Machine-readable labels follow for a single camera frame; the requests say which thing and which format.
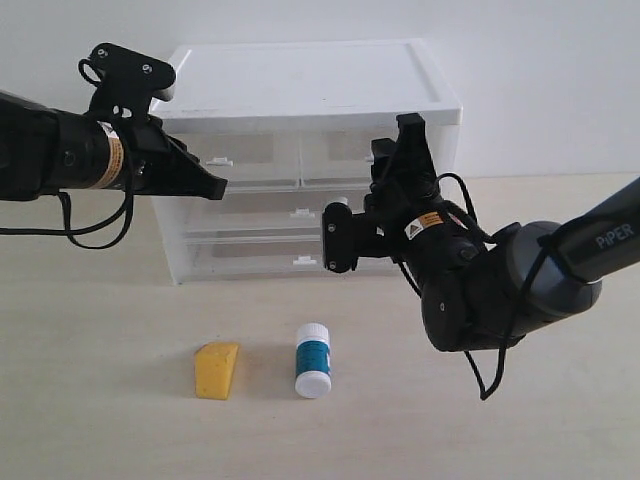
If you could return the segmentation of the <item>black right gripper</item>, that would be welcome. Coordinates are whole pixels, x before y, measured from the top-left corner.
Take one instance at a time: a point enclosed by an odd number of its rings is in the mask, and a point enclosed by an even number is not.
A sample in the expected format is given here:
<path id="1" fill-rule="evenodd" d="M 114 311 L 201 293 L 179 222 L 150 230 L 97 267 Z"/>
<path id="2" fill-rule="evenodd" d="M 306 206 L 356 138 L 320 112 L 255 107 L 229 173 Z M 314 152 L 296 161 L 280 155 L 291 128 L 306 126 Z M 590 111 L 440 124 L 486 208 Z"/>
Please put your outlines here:
<path id="1" fill-rule="evenodd" d="M 365 212 L 384 232 L 391 257 L 411 274 L 414 284 L 422 285 L 466 267 L 495 239 L 480 227 L 464 180 L 457 174 L 437 177 L 422 116 L 400 114 L 396 121 L 396 141 L 371 141 Z M 441 195 L 441 182 L 448 177 L 457 182 L 463 206 Z"/>

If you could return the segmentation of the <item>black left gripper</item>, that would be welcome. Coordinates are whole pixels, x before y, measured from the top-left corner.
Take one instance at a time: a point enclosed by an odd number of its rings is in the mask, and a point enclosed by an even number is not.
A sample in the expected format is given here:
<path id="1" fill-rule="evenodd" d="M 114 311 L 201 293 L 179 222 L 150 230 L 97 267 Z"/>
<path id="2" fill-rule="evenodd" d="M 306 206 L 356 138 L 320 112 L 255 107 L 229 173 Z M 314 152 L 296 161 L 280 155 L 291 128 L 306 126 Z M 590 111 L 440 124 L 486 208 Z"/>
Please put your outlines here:
<path id="1" fill-rule="evenodd" d="M 163 121 L 148 116 L 144 124 L 131 118 L 115 122 L 116 132 L 124 137 L 127 159 L 108 190 L 125 190 L 125 182 L 133 177 L 137 195 L 194 197 L 221 200 L 228 180 L 204 168 L 197 156 L 174 137 L 168 137 Z"/>

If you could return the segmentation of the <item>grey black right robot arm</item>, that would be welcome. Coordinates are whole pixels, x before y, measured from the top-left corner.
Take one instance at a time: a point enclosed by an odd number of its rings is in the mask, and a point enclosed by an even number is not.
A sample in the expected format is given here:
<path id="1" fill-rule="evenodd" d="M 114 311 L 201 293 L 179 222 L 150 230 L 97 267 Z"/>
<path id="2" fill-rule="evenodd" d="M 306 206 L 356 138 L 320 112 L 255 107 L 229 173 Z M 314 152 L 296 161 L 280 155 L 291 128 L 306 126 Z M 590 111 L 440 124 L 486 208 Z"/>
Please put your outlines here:
<path id="1" fill-rule="evenodd" d="M 372 144 L 366 210 L 385 255 L 414 276 L 436 349 L 512 347 L 590 309 L 605 276 L 638 262 L 637 182 L 566 223 L 512 223 L 487 234 L 472 211 L 441 195 L 425 120 L 401 114 L 397 125 L 396 139 Z"/>

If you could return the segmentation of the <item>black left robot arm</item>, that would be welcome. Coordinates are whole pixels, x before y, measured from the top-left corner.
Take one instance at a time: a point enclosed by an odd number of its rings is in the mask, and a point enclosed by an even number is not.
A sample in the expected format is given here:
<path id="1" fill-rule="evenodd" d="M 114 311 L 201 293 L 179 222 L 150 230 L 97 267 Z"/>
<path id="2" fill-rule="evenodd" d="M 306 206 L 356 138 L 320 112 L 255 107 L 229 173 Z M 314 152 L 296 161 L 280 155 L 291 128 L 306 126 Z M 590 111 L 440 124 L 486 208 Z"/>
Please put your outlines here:
<path id="1" fill-rule="evenodd" d="M 223 198 L 226 179 L 204 168 L 161 122 L 48 108 L 1 94 L 1 198 L 31 201 L 63 189 Z"/>

